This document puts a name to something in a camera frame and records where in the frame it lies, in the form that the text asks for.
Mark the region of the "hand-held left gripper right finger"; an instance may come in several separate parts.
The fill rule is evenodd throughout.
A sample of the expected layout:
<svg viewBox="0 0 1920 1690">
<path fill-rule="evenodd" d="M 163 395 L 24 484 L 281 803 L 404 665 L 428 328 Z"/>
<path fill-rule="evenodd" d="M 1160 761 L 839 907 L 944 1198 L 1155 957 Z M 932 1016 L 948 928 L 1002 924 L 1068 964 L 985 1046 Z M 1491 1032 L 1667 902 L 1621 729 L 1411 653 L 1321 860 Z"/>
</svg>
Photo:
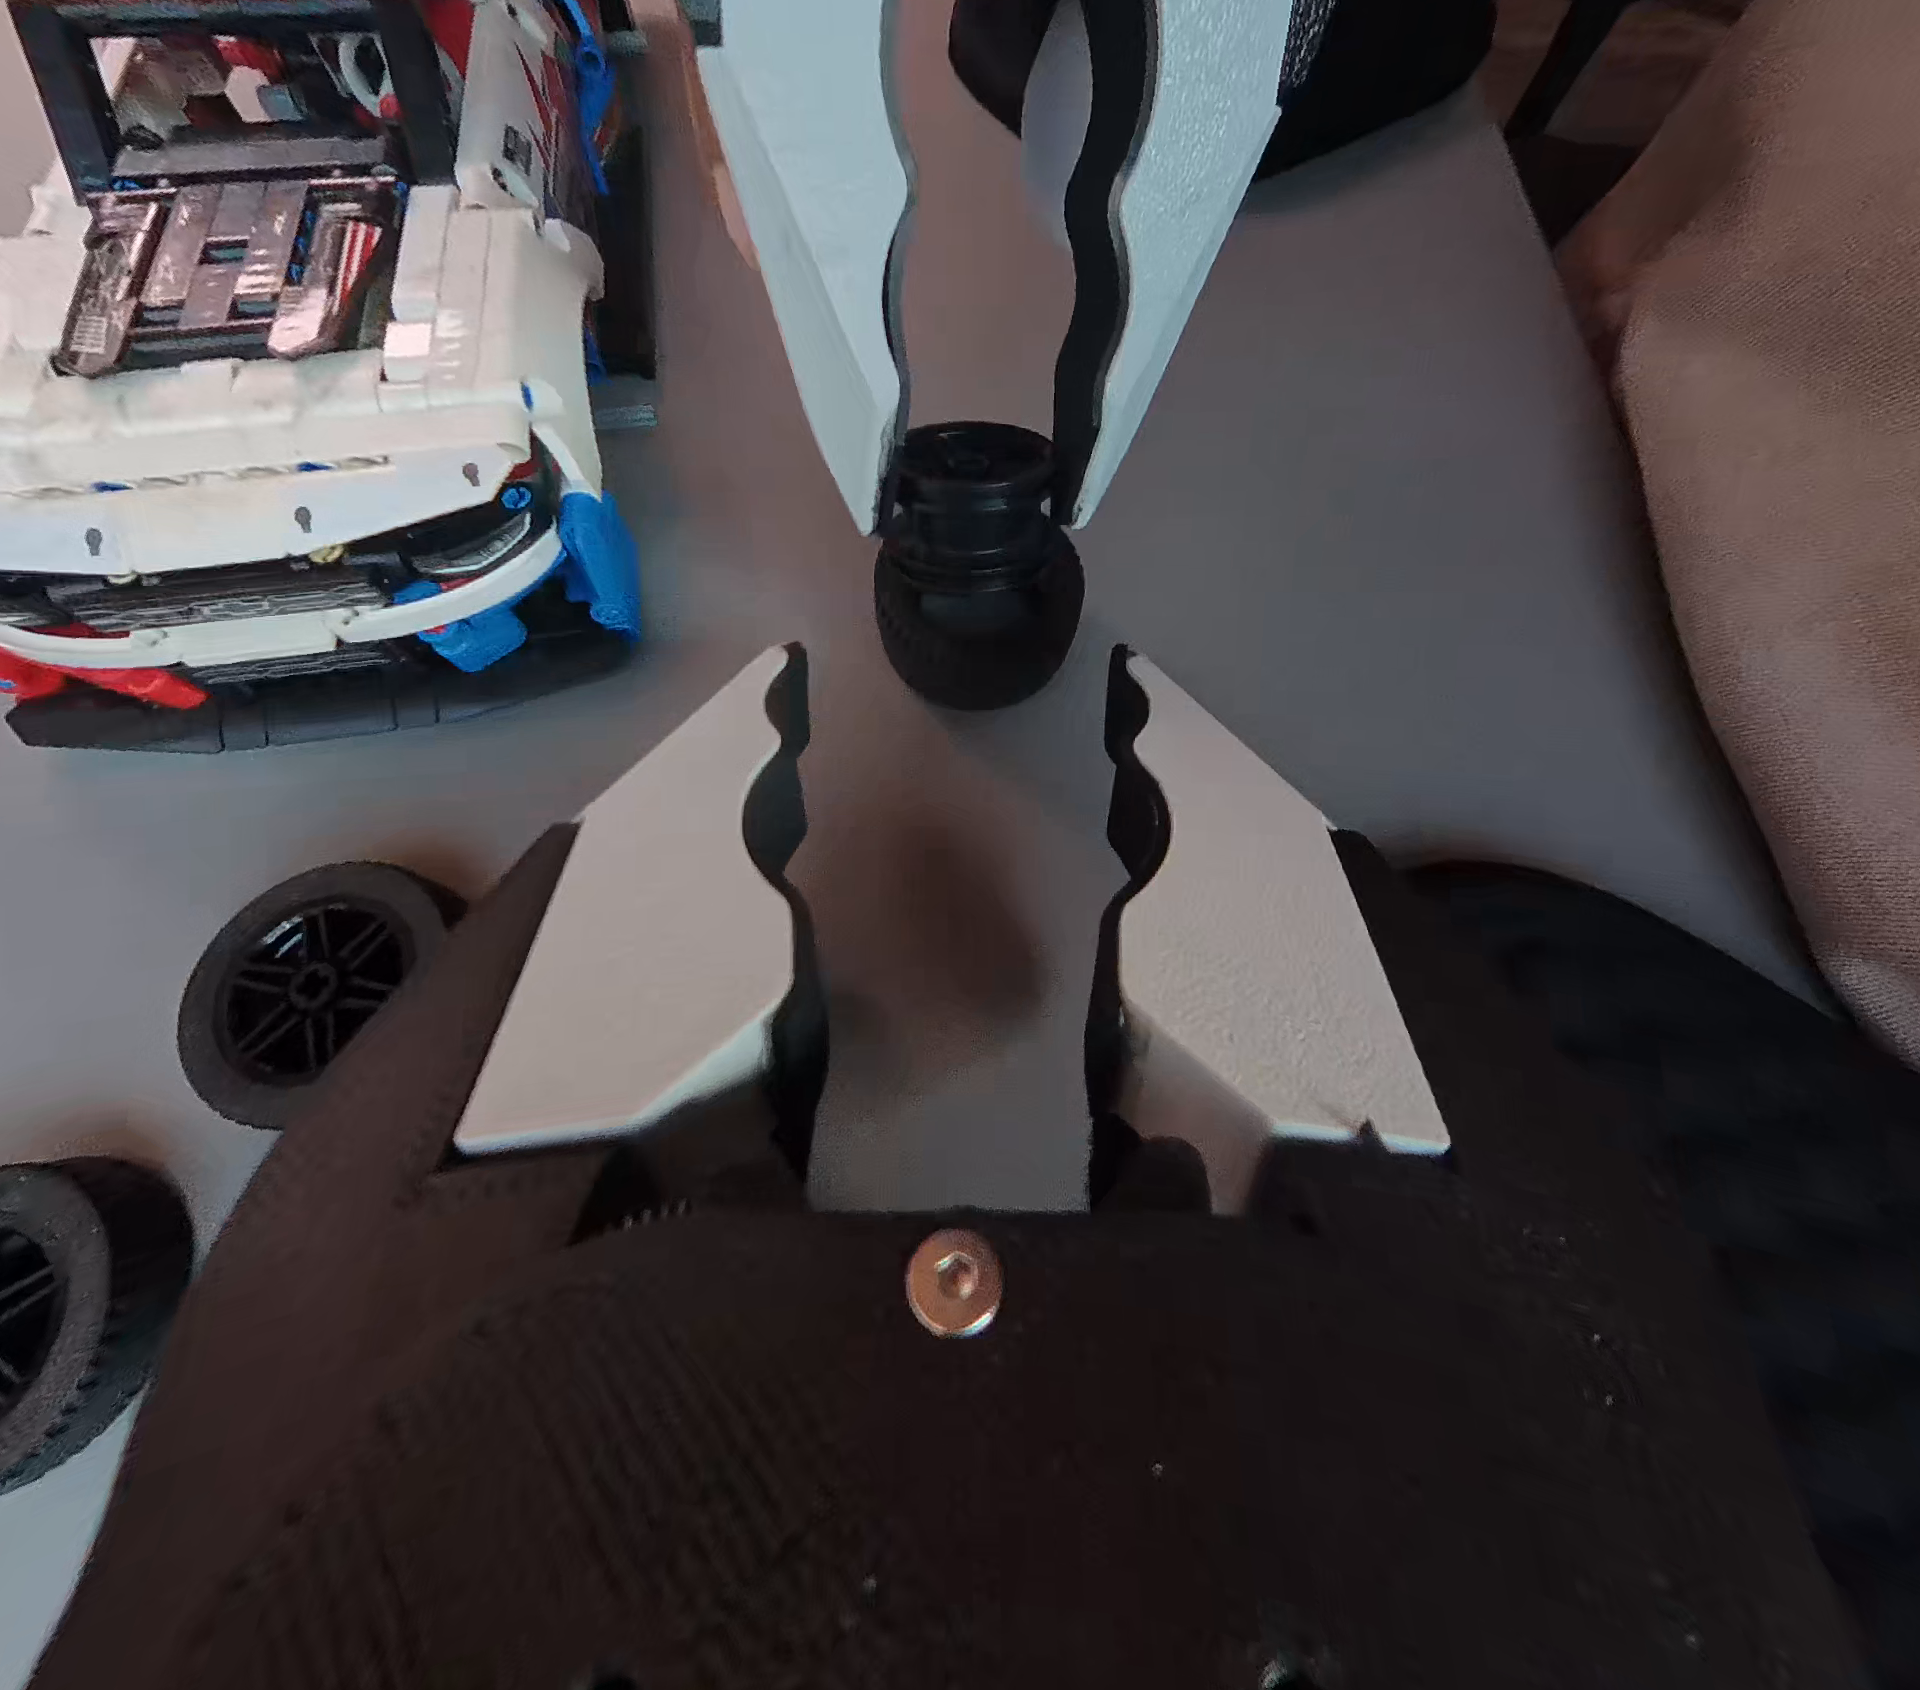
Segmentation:
<svg viewBox="0 0 1920 1690">
<path fill-rule="evenodd" d="M 1152 1143 L 1195 1154 L 1212 1208 L 1247 1208 L 1283 1146 L 1447 1159 L 1332 820 L 1131 646 L 1102 744 L 1123 881 L 1086 1014 L 1089 1202 Z"/>
</svg>

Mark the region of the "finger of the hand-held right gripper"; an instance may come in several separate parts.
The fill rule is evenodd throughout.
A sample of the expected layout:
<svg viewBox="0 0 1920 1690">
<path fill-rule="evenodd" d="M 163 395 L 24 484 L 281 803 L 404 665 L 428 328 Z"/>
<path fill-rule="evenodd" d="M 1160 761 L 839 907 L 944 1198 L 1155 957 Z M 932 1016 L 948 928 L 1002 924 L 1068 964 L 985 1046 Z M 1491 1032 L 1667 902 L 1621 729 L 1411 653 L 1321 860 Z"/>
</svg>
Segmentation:
<svg viewBox="0 0 1920 1690">
<path fill-rule="evenodd" d="M 1078 0 L 1089 116 L 1065 192 L 1072 305 L 1055 510 L 1089 526 L 1281 116 L 1295 0 Z"/>
<path fill-rule="evenodd" d="M 708 112 L 812 438 L 853 526 L 874 536 L 911 395 L 901 0 L 719 6 L 719 39 L 697 47 Z"/>
</svg>

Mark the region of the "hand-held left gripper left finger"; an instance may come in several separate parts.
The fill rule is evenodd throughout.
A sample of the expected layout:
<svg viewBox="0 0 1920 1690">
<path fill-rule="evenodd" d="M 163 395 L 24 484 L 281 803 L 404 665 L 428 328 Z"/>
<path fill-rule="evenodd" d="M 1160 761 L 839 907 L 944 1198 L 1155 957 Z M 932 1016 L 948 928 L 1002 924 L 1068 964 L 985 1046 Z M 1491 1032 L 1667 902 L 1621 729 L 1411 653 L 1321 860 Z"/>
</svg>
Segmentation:
<svg viewBox="0 0 1920 1690">
<path fill-rule="evenodd" d="M 806 837 L 808 657 L 763 651 L 581 815 L 452 1133 L 463 1157 L 608 1145 L 756 1088 L 808 1159 L 829 1076 Z"/>
</svg>

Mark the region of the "black toy wheel rim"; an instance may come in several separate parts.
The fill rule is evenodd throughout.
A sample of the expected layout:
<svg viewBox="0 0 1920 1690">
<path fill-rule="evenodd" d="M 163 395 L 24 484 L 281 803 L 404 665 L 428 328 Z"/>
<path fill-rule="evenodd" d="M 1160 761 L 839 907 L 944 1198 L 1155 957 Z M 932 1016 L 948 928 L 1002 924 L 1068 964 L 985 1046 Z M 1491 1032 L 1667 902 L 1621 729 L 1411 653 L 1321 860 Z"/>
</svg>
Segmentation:
<svg viewBox="0 0 1920 1690">
<path fill-rule="evenodd" d="M 985 596 L 1035 584 L 1053 550 L 1055 446 L 986 421 L 912 426 L 881 499 L 881 557 L 911 587 Z"/>
<path fill-rule="evenodd" d="M 26 1400 L 47 1371 L 66 1304 L 66 1274 L 47 1242 L 3 1229 L 3 1417 Z"/>
<path fill-rule="evenodd" d="M 213 1052 L 257 1088 L 304 1088 L 332 1066 L 414 968 L 414 932 L 364 900 L 322 900 L 262 921 L 213 984 Z"/>
</svg>

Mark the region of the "black rubber toy tyre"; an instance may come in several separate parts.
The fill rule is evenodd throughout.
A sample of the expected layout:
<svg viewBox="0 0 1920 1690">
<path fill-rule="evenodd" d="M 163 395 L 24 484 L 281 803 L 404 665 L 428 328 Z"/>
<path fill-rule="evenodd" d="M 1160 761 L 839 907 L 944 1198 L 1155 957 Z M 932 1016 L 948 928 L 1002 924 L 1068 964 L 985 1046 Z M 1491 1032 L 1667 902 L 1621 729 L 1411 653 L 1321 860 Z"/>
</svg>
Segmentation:
<svg viewBox="0 0 1920 1690">
<path fill-rule="evenodd" d="M 983 572 L 878 549 L 878 645 L 927 702 L 964 715 L 1015 708 L 1065 669 L 1086 603 L 1086 572 L 1068 532 L 1047 525 L 1038 550 Z"/>
<path fill-rule="evenodd" d="M 80 1157 L 3 1170 L 3 1230 L 65 1273 L 60 1332 L 33 1390 L 3 1415 L 3 1490 L 80 1456 L 147 1390 L 197 1256 L 174 1185 L 132 1160 Z"/>
<path fill-rule="evenodd" d="M 201 954 L 188 983 L 184 984 L 179 1018 L 176 1051 L 182 1074 L 197 1096 L 222 1121 L 264 1133 L 284 1133 L 316 1095 L 321 1083 L 352 1041 L 366 1031 L 376 1014 L 396 996 L 373 1014 L 361 1032 L 339 1055 L 332 1066 L 314 1083 L 296 1088 L 255 1086 L 246 1078 L 236 1078 L 222 1069 L 213 1043 L 213 996 L 215 983 L 229 958 L 229 950 L 238 947 L 245 935 L 304 904 L 321 902 L 366 902 L 378 911 L 392 912 L 402 927 L 414 935 L 417 958 L 402 976 L 398 989 L 430 958 L 445 939 L 464 921 L 469 902 L 450 886 L 445 886 L 417 870 L 373 860 L 332 863 L 304 870 L 283 881 L 255 897 L 216 932 Z"/>
</svg>

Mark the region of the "toy brick race car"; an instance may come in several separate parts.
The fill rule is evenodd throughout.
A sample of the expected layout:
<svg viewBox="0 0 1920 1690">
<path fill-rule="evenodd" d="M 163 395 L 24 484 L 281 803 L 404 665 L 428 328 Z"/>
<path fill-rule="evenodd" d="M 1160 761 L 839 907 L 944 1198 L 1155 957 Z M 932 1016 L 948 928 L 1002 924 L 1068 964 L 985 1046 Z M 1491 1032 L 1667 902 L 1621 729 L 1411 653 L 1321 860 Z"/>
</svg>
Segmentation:
<svg viewBox="0 0 1920 1690">
<path fill-rule="evenodd" d="M 619 671 L 657 419 L 630 0 L 4 0 L 4 725 L 240 752 Z"/>
</svg>

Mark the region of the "person in beige hoodie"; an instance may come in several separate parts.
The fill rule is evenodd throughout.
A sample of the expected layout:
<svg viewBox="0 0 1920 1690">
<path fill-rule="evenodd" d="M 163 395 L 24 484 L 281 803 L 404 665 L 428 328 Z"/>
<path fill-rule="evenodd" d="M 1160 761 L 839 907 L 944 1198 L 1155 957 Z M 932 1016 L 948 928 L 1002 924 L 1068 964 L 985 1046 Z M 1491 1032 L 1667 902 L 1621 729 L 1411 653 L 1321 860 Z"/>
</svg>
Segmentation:
<svg viewBox="0 0 1920 1690">
<path fill-rule="evenodd" d="M 1917 1064 L 1919 0 L 1753 0 L 1557 265 L 1798 928 Z"/>
</svg>

